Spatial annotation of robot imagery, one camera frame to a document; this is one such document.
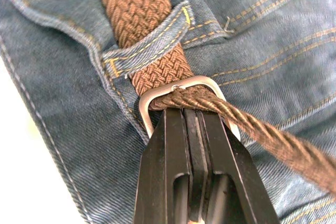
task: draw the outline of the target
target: brown braided belt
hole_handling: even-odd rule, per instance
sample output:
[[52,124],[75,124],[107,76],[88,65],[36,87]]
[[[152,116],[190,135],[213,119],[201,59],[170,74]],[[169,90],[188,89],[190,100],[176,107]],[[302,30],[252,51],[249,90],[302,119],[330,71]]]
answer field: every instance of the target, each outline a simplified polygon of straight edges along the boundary
[[[102,0],[120,48],[127,48],[153,31],[171,11],[169,0]],[[193,76],[181,44],[131,76],[138,95],[149,89]],[[237,124],[267,151],[295,172],[336,195],[336,160],[295,136],[257,120],[203,86],[175,89],[155,99],[151,109],[167,107],[213,111]]]

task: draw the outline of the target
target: belt strap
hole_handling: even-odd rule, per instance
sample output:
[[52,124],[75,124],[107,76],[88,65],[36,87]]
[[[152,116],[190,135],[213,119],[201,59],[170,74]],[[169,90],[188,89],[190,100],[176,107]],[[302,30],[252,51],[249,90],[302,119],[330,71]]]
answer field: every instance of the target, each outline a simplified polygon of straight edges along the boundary
[[[102,0],[110,18],[119,47],[134,45],[155,29],[170,13],[169,0]],[[138,95],[167,83],[192,76],[181,44],[161,59],[131,76]],[[257,120],[225,102],[202,86],[157,98],[151,108],[167,107],[213,111],[237,124],[278,160],[322,189],[336,195],[336,160],[306,141]]]

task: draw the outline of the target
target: blue denim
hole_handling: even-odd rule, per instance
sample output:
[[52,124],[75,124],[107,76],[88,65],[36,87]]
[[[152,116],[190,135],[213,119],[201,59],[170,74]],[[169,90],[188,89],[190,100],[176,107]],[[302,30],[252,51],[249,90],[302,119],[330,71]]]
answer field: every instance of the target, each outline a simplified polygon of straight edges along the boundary
[[[230,103],[336,156],[336,0],[171,3],[118,49],[100,0],[0,0],[0,55],[87,223],[132,222],[148,138],[128,74],[178,42]],[[336,223],[327,192],[242,142],[281,223]]]

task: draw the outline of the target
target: woven belt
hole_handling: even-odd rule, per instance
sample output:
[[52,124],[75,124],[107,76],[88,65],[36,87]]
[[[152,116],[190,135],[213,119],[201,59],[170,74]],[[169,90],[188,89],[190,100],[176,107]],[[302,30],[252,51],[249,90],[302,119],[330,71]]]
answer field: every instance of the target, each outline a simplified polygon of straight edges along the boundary
[[[171,12],[169,0],[102,0],[106,7],[120,48],[127,48],[152,32]],[[193,73],[181,44],[177,44],[162,58],[130,76],[139,96],[146,91],[186,80]],[[295,172],[314,182],[322,189],[336,194],[336,161],[319,149],[295,136],[277,130],[252,115],[240,111],[216,96],[204,83],[192,87],[176,84],[165,95],[155,98],[147,106],[152,110],[166,108],[198,109],[218,113],[232,125],[236,124],[263,148]],[[145,125],[152,134],[151,123],[145,116]]]

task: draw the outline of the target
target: denim fabric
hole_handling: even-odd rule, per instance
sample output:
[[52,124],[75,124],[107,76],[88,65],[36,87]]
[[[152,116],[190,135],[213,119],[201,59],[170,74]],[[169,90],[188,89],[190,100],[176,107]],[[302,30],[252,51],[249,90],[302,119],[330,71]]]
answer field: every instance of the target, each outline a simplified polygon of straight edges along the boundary
[[[174,23],[175,33],[153,41],[185,1],[191,26]],[[171,2],[161,27],[121,50],[100,0],[0,0],[0,54],[87,223],[132,222],[148,141],[130,80],[109,79],[112,66],[105,72],[102,60],[151,43],[128,59],[136,66],[153,57],[146,52],[169,50],[182,30],[193,72],[212,77],[229,102],[336,156],[336,0]],[[242,142],[281,223],[336,222],[330,195],[246,135]]]

